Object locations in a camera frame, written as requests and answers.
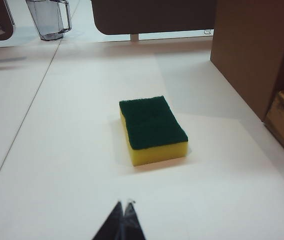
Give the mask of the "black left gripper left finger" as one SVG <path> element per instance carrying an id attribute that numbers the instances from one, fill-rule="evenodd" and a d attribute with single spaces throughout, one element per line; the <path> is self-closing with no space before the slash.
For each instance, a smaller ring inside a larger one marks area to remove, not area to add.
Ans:
<path id="1" fill-rule="evenodd" d="M 118 201 L 103 222 L 93 240 L 115 240 L 123 217 L 122 203 Z"/>

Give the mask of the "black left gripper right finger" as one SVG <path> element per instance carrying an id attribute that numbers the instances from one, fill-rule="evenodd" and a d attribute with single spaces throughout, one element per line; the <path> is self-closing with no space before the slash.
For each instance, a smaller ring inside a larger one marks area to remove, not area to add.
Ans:
<path id="1" fill-rule="evenodd" d="M 145 240 L 142 227 L 140 225 L 138 215 L 135 211 L 134 204 L 136 202 L 129 201 L 126 205 L 123 216 L 123 239 L 124 240 Z"/>

